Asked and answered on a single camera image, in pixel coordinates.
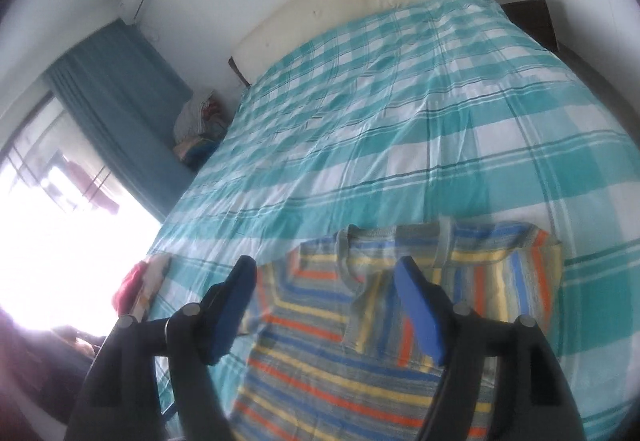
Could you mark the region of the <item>teal window curtain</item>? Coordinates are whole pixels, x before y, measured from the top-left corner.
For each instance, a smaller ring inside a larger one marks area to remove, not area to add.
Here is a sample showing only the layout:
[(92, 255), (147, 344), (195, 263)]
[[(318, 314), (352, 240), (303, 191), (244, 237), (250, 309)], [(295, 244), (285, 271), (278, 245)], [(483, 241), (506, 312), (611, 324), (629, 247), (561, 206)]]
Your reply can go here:
[(193, 181), (175, 155), (174, 124), (192, 91), (121, 20), (85, 38), (42, 74), (111, 172), (157, 220)]

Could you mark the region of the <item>multicolour striped knit shirt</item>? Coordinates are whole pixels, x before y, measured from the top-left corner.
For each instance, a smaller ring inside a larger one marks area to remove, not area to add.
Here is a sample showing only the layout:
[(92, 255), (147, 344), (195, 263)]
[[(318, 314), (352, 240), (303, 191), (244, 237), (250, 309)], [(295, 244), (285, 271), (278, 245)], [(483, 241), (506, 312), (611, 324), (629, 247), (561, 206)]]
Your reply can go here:
[(346, 227), (257, 270), (253, 340), (230, 414), (242, 440), (410, 440), (440, 379), (394, 285), (402, 257), (482, 317), (547, 326), (562, 245), (534, 224)]

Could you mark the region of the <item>teal white plaid bedspread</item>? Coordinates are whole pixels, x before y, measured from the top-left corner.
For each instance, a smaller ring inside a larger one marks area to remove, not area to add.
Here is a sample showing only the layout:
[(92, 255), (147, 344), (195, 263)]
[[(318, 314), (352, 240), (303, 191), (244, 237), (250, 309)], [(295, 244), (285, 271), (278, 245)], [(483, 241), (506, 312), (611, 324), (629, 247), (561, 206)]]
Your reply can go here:
[[(548, 337), (590, 440), (639, 395), (639, 151), (494, 0), (428, 0), (332, 29), (271, 66), (153, 244), (168, 317), (250, 256), (346, 227), (522, 222), (562, 245)], [(253, 340), (210, 372), (230, 414)]]

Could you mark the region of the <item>dark wooden nightstand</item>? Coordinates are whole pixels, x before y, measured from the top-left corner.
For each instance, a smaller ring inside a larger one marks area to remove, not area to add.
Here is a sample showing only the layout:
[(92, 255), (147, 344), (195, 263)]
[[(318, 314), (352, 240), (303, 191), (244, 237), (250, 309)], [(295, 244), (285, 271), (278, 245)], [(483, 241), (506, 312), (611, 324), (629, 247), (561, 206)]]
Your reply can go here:
[(514, 25), (551, 52), (559, 51), (546, 0), (495, 0)]

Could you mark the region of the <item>pile of clothes by curtain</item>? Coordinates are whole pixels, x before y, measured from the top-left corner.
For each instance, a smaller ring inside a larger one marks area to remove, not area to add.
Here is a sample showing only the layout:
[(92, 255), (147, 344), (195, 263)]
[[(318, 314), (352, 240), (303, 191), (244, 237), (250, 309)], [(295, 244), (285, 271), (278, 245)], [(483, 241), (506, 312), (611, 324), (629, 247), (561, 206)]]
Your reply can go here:
[(187, 168), (198, 172), (224, 141), (228, 127), (218, 93), (195, 93), (175, 121), (174, 154)]

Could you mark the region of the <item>red and cream folded clothes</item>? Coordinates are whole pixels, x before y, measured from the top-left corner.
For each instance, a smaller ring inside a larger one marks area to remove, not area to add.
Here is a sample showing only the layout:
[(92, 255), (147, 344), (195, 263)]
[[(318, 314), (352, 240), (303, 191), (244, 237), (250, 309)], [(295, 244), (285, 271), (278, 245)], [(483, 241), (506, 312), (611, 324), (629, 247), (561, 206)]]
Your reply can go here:
[(167, 253), (162, 253), (141, 260), (131, 269), (112, 298), (113, 308), (119, 317), (132, 315), (139, 322), (148, 317), (170, 267), (170, 260)]

